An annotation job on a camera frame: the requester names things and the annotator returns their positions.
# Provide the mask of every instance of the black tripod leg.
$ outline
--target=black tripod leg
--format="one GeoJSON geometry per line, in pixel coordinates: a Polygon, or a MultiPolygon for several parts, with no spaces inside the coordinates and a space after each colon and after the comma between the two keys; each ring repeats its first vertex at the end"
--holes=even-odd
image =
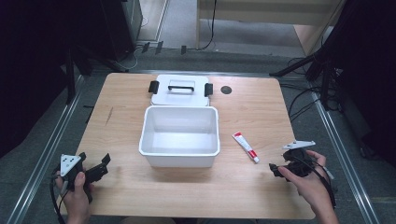
{"type": "Polygon", "coordinates": [[[85,54],[77,50],[77,47],[72,48],[73,61],[76,64],[79,72],[84,76],[90,76],[92,67],[85,54]]]}
{"type": "Polygon", "coordinates": [[[314,54],[305,57],[304,59],[300,60],[299,62],[294,63],[291,66],[289,66],[283,70],[280,70],[279,72],[270,73],[269,75],[270,75],[270,77],[283,77],[286,74],[296,70],[297,68],[302,67],[308,63],[311,63],[313,60],[314,60],[314,54]]]}
{"type": "Polygon", "coordinates": [[[333,70],[332,62],[327,62],[324,65],[322,88],[320,90],[320,101],[325,110],[329,110],[327,101],[329,97],[329,85],[330,85],[330,77],[332,76],[332,70],[333,70]]]}
{"type": "Polygon", "coordinates": [[[67,100],[68,105],[76,95],[74,65],[72,58],[72,50],[69,48],[66,51],[66,79],[67,79],[67,100]]]}

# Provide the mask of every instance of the gray floor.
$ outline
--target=gray floor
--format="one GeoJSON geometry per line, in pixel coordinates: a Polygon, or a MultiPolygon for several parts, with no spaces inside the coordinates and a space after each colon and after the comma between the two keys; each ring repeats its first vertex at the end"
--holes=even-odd
{"type": "MultiPolygon", "coordinates": [[[[166,14],[166,18],[169,20],[164,21],[160,35],[160,40],[163,40],[164,46],[169,49],[163,49],[163,52],[158,55],[155,54],[155,49],[150,49],[144,54],[137,51],[135,54],[137,63],[134,55],[130,55],[128,59],[120,63],[126,67],[130,67],[130,72],[132,73],[141,71],[154,73],[161,73],[161,71],[200,71],[197,73],[218,72],[238,76],[265,76],[267,73],[275,72],[286,67],[291,58],[304,57],[301,48],[299,49],[299,46],[296,44],[295,34],[283,26],[283,28],[278,27],[280,30],[274,28],[275,33],[288,34],[283,39],[285,40],[283,43],[275,44],[271,41],[248,41],[248,43],[256,43],[255,45],[257,46],[262,45],[264,49],[252,48],[243,51],[249,44],[244,44],[246,42],[239,37],[249,40],[257,38],[256,33],[250,33],[249,31],[241,33],[242,35],[238,37],[237,41],[234,41],[235,44],[240,45],[240,48],[235,48],[234,44],[232,47],[230,47],[231,45],[222,45],[221,41],[227,36],[222,36],[222,32],[217,30],[215,35],[216,45],[213,44],[213,49],[205,52],[189,50],[185,55],[180,55],[179,46],[194,46],[195,28],[190,26],[185,27],[185,29],[177,28],[176,18],[172,18],[169,15],[175,15],[176,13],[172,13],[172,10],[178,10],[178,7],[192,8],[193,6],[188,4],[188,2],[181,0],[170,0],[169,2],[169,8],[166,14]]],[[[279,39],[281,38],[274,38],[274,41],[278,42],[279,39]]],[[[94,65],[92,76],[84,77],[85,82],[79,89],[81,95],[76,109],[64,129],[64,134],[60,138],[60,142],[55,148],[49,166],[45,169],[44,178],[40,181],[41,184],[36,189],[36,192],[33,192],[33,200],[26,204],[28,209],[22,223],[56,223],[56,217],[50,203],[49,186],[47,183],[50,170],[58,163],[61,154],[73,154],[76,152],[86,127],[86,120],[91,113],[91,110],[84,107],[84,105],[95,104],[106,75],[111,73],[110,70],[98,63],[92,64],[94,65]]],[[[282,84],[307,87],[304,79],[295,75],[281,78],[279,81],[282,84]]],[[[286,106],[289,107],[293,98],[301,90],[282,88],[282,92],[286,106]]],[[[0,159],[2,164],[2,169],[0,169],[0,176],[2,176],[0,180],[0,188],[2,189],[0,191],[0,223],[7,222],[12,210],[17,204],[22,189],[29,180],[43,149],[46,148],[46,144],[59,117],[65,109],[65,99],[66,91],[59,95],[53,102],[50,109],[37,122],[25,141],[0,159]]],[[[308,105],[311,102],[313,102],[312,95],[306,93],[296,101],[293,111],[298,111],[304,105],[308,105]]],[[[372,202],[375,213],[378,215],[378,223],[394,223],[393,219],[396,218],[395,168],[381,160],[367,161],[362,158],[357,141],[350,131],[346,119],[339,112],[330,112],[330,115],[343,140],[347,155],[358,173],[358,177],[372,202]]],[[[347,180],[346,171],[339,161],[339,157],[335,152],[331,138],[317,108],[312,106],[299,118],[294,120],[291,125],[297,139],[315,140],[317,145],[312,147],[312,149],[327,156],[328,167],[336,177],[334,184],[338,188],[335,194],[338,205],[335,211],[341,223],[376,223],[364,219],[357,203],[357,196],[352,190],[353,186],[347,180]]],[[[92,217],[91,223],[117,223],[120,219],[121,217],[92,217]]],[[[317,222],[315,220],[271,219],[260,220],[260,223],[294,224],[317,222]]]]}
{"type": "Polygon", "coordinates": [[[168,0],[140,1],[143,21],[138,37],[139,40],[158,42],[163,27],[167,3],[168,0]]]}
{"type": "MultiPolygon", "coordinates": [[[[165,48],[180,49],[182,45],[195,48],[196,39],[196,0],[168,0],[164,13],[164,23],[156,39],[163,41],[165,48]]],[[[151,5],[152,1],[141,0],[141,5],[151,5]]],[[[160,7],[156,13],[148,12],[144,17],[151,21],[158,20],[163,14],[160,7]]],[[[304,57],[304,51],[292,24],[275,24],[264,22],[216,21],[214,38],[207,51],[274,55],[284,57],[304,57]]],[[[211,20],[201,20],[200,47],[205,46],[211,36],[211,20]]],[[[146,35],[139,37],[146,40],[146,35]]]]}

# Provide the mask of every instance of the hand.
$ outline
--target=hand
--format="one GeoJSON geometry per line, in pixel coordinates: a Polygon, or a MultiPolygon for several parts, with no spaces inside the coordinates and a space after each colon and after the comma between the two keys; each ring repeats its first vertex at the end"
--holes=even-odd
{"type": "MultiPolygon", "coordinates": [[[[309,156],[315,158],[319,165],[326,165],[326,157],[311,150],[307,150],[306,153],[309,156]]],[[[318,173],[323,177],[327,177],[320,166],[317,166],[315,170],[318,171],[318,173]]],[[[311,172],[311,174],[308,176],[299,177],[293,174],[286,167],[281,166],[278,167],[278,171],[297,187],[300,195],[302,195],[311,205],[311,208],[317,215],[320,223],[338,223],[337,216],[335,215],[332,208],[332,201],[330,199],[329,193],[321,183],[317,174],[311,172]]]]}
{"type": "MultiPolygon", "coordinates": [[[[83,172],[79,172],[76,176],[75,180],[75,190],[69,190],[64,196],[64,205],[67,210],[67,223],[88,223],[91,211],[90,205],[88,202],[88,197],[84,192],[84,183],[85,183],[85,174],[83,172]]],[[[63,180],[58,177],[56,179],[56,185],[58,189],[62,188],[64,184],[63,180]]]]}

